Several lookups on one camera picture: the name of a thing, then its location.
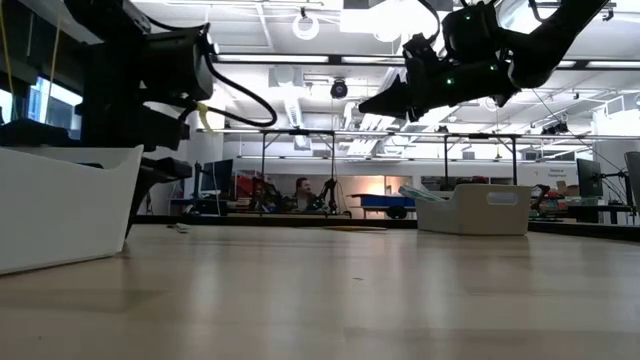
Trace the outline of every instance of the pole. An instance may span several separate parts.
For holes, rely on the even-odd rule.
[[[332,142],[331,142],[331,178],[333,179],[333,175],[334,175],[334,171],[335,171],[335,167],[336,167],[336,134],[332,135]]]
[[[445,191],[449,189],[449,148],[447,146],[447,140],[449,136],[444,136],[444,187]]]
[[[262,216],[262,213],[264,212],[264,194],[267,190],[267,178],[264,176],[264,158],[265,158],[265,152],[267,151],[267,132],[263,132],[262,133],[262,194],[260,197],[260,216]]]
[[[511,155],[513,155],[513,185],[518,185],[518,163],[516,160],[516,137],[511,137]]]

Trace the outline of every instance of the light fixture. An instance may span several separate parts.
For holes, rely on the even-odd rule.
[[[260,4],[265,7],[299,7],[304,5],[307,8],[322,9],[325,4],[320,1],[280,1],[280,0],[265,0],[265,1],[251,1],[251,0],[131,0],[134,4],[164,4],[169,6],[255,6]]]
[[[238,155],[238,159],[251,159],[251,160],[262,160],[262,156],[260,155]],[[265,156],[265,160],[267,159],[280,159],[280,156]]]
[[[336,131],[336,135],[387,136],[387,131]]]
[[[576,61],[565,60],[560,61],[560,64],[558,64],[558,69],[570,69],[574,66],[576,66]]]
[[[590,61],[587,68],[640,69],[640,61]]]
[[[342,62],[352,65],[404,65],[404,58],[402,56],[343,56]]]
[[[306,14],[304,15],[304,17],[302,14],[296,16],[296,18],[293,20],[293,24],[291,25],[291,30],[293,30],[293,33],[298,39],[313,40],[320,33],[320,23],[318,22],[318,18],[316,18],[315,16]],[[300,29],[300,22],[304,19],[311,20],[311,27],[306,30]]]
[[[329,56],[323,55],[270,55],[270,54],[220,54],[221,63],[311,63],[327,64]]]
[[[221,134],[259,134],[260,130],[253,130],[253,129],[213,129],[212,132],[214,133],[221,133]]]

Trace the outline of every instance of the camera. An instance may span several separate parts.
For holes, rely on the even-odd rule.
[[[335,79],[331,87],[331,97],[334,99],[344,99],[349,93],[349,88],[344,79]]]

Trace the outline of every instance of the small object on floor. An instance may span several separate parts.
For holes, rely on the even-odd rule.
[[[180,224],[177,223],[175,225],[175,229],[180,233],[180,234],[187,234],[189,233],[189,230],[191,230],[191,226],[186,225],[186,224]]]
[[[387,231],[387,228],[372,226],[325,226],[324,228],[336,231]]]

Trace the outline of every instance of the table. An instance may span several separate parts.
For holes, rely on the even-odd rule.
[[[608,212],[611,219],[611,224],[618,224],[618,213],[632,213],[635,212],[634,206],[624,205],[597,205],[597,206],[585,206],[585,205],[569,205],[568,218],[575,218],[579,222],[587,222],[597,224],[599,222],[598,214],[601,212]]]
[[[126,257],[0,278],[2,358],[638,355],[637,244],[164,225],[129,242]]]
[[[367,212],[369,211],[374,211],[374,212],[380,212],[380,211],[384,211],[386,212],[391,206],[351,206],[349,207],[350,209],[362,209],[362,213],[364,214],[364,218],[367,218]],[[407,210],[408,213],[411,212],[416,212],[416,207],[415,206],[403,206],[403,208],[405,208],[405,210]]]

